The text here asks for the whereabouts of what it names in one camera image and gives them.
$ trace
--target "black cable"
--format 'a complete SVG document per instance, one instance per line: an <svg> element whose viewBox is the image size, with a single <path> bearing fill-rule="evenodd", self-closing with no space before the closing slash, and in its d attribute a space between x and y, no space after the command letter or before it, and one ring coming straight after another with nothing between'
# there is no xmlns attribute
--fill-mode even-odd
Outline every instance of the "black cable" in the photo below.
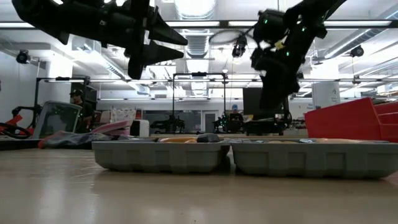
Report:
<svg viewBox="0 0 398 224"><path fill-rule="evenodd" d="M239 38L241 38L241 37L243 37L243 36L246 36L246 37L249 37L250 39L254 40L254 41L256 42L256 44L257 44L257 47L260 47L260 43L257 42L257 41L254 39L254 37L253 37L252 35L249 34L249 32L252 31L252 30L254 29L254 26L250 27L250 29L248 29L247 31L244 31L244 32L241 31L241 30L238 30L238 29L233 29L233 30L231 30L231 29L225 29L225 30L221 30L221 31L219 31L219 32L216 32L215 34L213 34L212 36L210 36L210 38L209 38L209 44L211 44L211 45L224 45L224 44L230 44L230 43L233 43L233 42L237 41ZM240 33L240 34L238 35L237 38L233 38L233 39L229 39L229 40L225 40L225 41L219 41L219 42L213 41L213 39L214 39L215 37L219 36L220 34L228 33L228 32L231 32L231 31L237 32L237 33Z"/></svg>
<svg viewBox="0 0 398 224"><path fill-rule="evenodd" d="M12 137L14 139L27 139L32 136L31 133L28 132L28 130L26 130L22 127L19 127L19 126L14 126L11 124L6 124L6 123L0 123L0 127L5 128L3 131L0 132L0 134L4 134L4 135ZM15 134L15 130L19 130L20 132L25 133L25 136Z"/></svg>

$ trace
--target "cap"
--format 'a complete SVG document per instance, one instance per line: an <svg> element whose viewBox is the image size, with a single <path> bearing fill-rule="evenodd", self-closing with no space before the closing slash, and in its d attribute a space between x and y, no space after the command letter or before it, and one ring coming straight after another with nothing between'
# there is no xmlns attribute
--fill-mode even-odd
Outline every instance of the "cap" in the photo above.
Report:
<svg viewBox="0 0 398 224"><path fill-rule="evenodd" d="M70 93L70 96L82 96L82 95L83 95L83 91L81 91L81 90L73 90Z"/></svg>

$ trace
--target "gray plastic tray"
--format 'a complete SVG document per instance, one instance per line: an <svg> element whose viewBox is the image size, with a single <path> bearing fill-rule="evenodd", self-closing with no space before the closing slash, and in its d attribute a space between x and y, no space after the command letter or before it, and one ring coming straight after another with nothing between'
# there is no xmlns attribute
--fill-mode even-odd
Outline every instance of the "gray plastic tray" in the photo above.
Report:
<svg viewBox="0 0 398 224"><path fill-rule="evenodd" d="M222 143L105 141L92 146L97 164L123 172L211 172L229 151Z"/></svg>
<svg viewBox="0 0 398 224"><path fill-rule="evenodd" d="M232 143L232 149L236 167L254 175L378 179L398 170L398 144Z"/></svg>

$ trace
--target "camera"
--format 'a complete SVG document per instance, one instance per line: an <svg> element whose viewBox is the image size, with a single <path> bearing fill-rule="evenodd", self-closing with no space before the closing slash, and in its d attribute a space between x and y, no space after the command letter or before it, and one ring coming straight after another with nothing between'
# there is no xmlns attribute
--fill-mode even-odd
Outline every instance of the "camera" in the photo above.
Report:
<svg viewBox="0 0 398 224"><path fill-rule="evenodd" d="M353 50L351 50L349 52L349 56L351 56L351 57L362 57L364 53L365 53L365 51L359 45L359 46L355 47Z"/></svg>
<svg viewBox="0 0 398 224"><path fill-rule="evenodd" d="M16 60L18 63L23 64L23 65L29 64L30 60L31 60L29 51L28 50L20 50L19 54L16 57Z"/></svg>
<svg viewBox="0 0 398 224"><path fill-rule="evenodd" d="M248 39L245 36L241 36L236 40L234 49L232 50L232 57L238 58L246 51L246 46L248 44Z"/></svg>

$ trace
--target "person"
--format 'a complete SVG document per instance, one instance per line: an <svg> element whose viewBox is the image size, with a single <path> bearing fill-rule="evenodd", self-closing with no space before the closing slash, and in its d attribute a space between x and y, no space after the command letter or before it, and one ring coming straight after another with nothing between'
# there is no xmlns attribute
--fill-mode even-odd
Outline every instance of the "person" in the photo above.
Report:
<svg viewBox="0 0 398 224"><path fill-rule="evenodd" d="M230 121L243 121L243 116L238 113L238 106L232 105L232 113L229 115Z"/></svg>
<svg viewBox="0 0 398 224"><path fill-rule="evenodd" d="M73 104L82 107L81 111L82 114L80 116L83 116L83 119L79 117L75 130L76 133L87 133L89 131L91 122L94 119L93 107L87 102L85 102L85 104L83 105L82 96L83 96L83 91L81 90L74 90L73 92L70 93L70 97L73 100Z"/></svg>

